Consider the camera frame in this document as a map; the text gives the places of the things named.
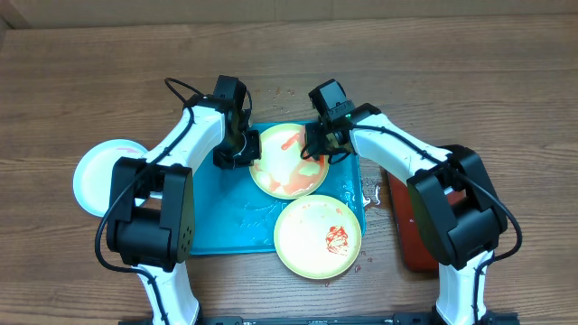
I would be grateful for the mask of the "green plate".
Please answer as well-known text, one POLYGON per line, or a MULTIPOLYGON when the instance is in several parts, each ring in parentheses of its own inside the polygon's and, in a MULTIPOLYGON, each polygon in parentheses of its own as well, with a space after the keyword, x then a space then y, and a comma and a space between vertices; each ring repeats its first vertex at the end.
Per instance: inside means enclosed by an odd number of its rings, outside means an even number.
POLYGON ((275 251, 292 272, 325 280, 347 271, 361 249, 353 211, 340 200, 309 195, 291 202, 275 222, 275 251))
POLYGON ((249 168, 257 187, 277 199, 294 200, 317 190, 325 180, 329 164, 303 159, 305 127, 295 123, 273 125, 260 134, 261 158, 249 168))

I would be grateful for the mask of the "light blue plate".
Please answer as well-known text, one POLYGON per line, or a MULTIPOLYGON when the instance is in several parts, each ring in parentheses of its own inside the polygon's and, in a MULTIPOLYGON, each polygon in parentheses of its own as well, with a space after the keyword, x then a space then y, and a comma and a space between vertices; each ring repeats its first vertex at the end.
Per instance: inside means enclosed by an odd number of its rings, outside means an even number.
POLYGON ((89 214, 102 218, 109 207, 112 170, 121 157, 141 158, 147 150, 127 139, 105 141, 90 149, 79 161, 73 176, 73 193, 89 214))

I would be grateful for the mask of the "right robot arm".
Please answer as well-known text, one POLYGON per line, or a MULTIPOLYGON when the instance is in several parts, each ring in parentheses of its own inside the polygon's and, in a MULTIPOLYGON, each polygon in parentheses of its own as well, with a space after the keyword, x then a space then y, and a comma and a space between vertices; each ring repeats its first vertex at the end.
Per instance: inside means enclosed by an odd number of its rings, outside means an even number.
POLYGON ((341 100, 314 108, 319 119, 306 126, 303 158, 355 153, 407 187, 419 236, 439 265, 434 317, 445 324, 495 323, 483 302, 485 275, 498 260, 511 214, 481 158, 464 146, 419 141, 370 104, 341 100))

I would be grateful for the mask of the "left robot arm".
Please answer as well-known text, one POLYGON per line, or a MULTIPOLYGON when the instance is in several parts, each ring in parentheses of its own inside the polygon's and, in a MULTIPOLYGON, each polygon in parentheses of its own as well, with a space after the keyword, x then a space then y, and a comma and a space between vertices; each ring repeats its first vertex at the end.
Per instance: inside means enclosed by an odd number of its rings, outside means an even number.
POLYGON ((118 159, 109 207, 95 235, 107 269, 136 274, 153 324, 193 324, 200 305, 186 270, 194 235, 193 175, 208 154, 221 169, 248 167, 261 156, 249 111, 236 99, 193 96, 177 126, 142 158, 118 159))

